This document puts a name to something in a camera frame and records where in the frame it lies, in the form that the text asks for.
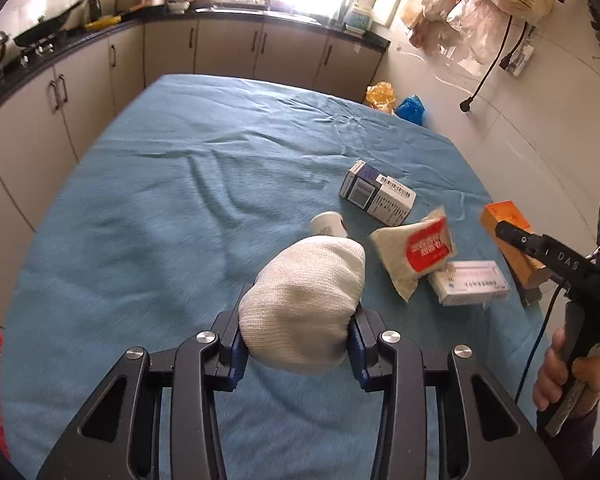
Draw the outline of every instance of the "white knit cloth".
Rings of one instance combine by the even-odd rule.
[[[365,250],[312,236],[262,269],[238,308],[250,355],[272,368],[318,374],[346,355],[349,320],[365,285]]]

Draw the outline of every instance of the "black countertop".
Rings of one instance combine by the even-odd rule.
[[[284,14],[282,12],[270,12],[263,10],[240,10],[240,9],[199,9],[174,15],[167,12],[163,7],[152,7],[137,12],[129,13],[123,17],[123,21],[113,27],[105,28],[96,32],[85,32],[83,30],[70,32],[62,40],[54,42],[54,51],[43,57],[29,56],[29,64],[21,66],[12,64],[4,71],[4,79],[0,83],[0,106],[13,94],[15,94],[26,83],[52,67],[62,58],[76,52],[81,47],[93,43],[111,34],[135,25],[160,20],[196,20],[196,19],[231,19],[250,20],[263,23],[286,23],[294,27],[307,28],[309,30],[321,30],[325,34],[341,38],[343,40],[361,43],[369,48],[384,53],[389,47],[389,41],[372,32],[366,32],[361,38],[347,34],[343,30],[320,23],[301,15]]]

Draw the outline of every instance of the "power cord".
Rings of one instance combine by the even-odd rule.
[[[566,282],[566,280],[562,280],[562,282],[555,289],[554,295],[552,296],[551,301],[549,302],[549,307],[546,310],[546,314],[544,314],[544,321],[542,322],[542,327],[540,328],[540,333],[538,334],[538,338],[536,338],[536,342],[534,343],[534,346],[531,349],[531,353],[529,354],[529,359],[526,360],[525,369],[522,372],[522,377],[520,378],[520,384],[518,384],[518,390],[516,391],[516,397],[515,397],[516,404],[518,403],[518,399],[520,398],[520,393],[522,393],[522,387],[525,385],[525,379],[526,379],[527,373],[529,372],[529,367],[531,366],[531,361],[533,360],[534,355],[536,354],[536,350],[538,349],[538,345],[540,344],[540,341],[542,340],[542,336],[544,335],[544,331],[546,330],[547,323],[549,323],[549,317],[551,316],[551,312],[554,309],[555,300],[558,298],[558,294],[564,287],[565,282]]]
[[[498,55],[493,60],[493,63],[491,63],[491,66],[489,67],[489,69],[487,70],[487,73],[482,78],[482,81],[480,81],[480,84],[478,85],[478,88],[475,89],[475,92],[474,92],[474,94],[471,97],[469,97],[468,99],[465,99],[464,101],[462,101],[460,103],[460,109],[463,112],[468,112],[471,109],[471,103],[474,102],[474,99],[478,95],[478,92],[480,91],[480,88],[482,88],[482,85],[484,84],[485,80],[487,79],[487,76],[491,73],[491,70],[493,70],[493,67],[496,65],[496,63],[500,59],[500,54],[502,54],[502,51],[504,50],[504,45],[505,45],[505,43],[507,43],[507,37],[509,36],[509,29],[511,28],[511,21],[512,20],[513,20],[513,15],[510,15],[509,16],[509,23],[507,23],[507,30],[504,33],[504,38],[502,38],[502,44],[500,45],[500,50],[498,51]]]
[[[520,34],[520,38],[518,39],[518,42],[516,43],[516,45],[511,49],[511,52],[509,52],[505,57],[503,57],[500,60],[500,68],[503,70],[506,70],[509,67],[509,63],[511,63],[511,56],[513,56],[513,53],[518,49],[518,47],[520,46],[520,43],[522,43],[522,40],[525,39],[525,34],[526,34],[526,28],[529,26],[529,24],[527,22],[525,22],[525,26],[522,27],[522,34]]]

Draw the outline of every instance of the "red label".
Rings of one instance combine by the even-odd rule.
[[[449,255],[451,250],[440,239],[444,230],[446,218],[441,218],[408,238],[404,253],[413,270],[422,272]]]

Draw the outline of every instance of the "barcode label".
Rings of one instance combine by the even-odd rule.
[[[349,201],[364,209],[366,207],[366,203],[369,202],[371,195],[373,195],[374,189],[375,187],[373,187],[371,184],[368,184],[359,178],[353,185],[351,193],[349,193]]]
[[[397,194],[402,195],[405,198],[411,197],[411,191],[409,188],[398,182],[397,180],[392,179],[390,176],[379,175],[378,182],[380,184],[385,184],[393,189]]]

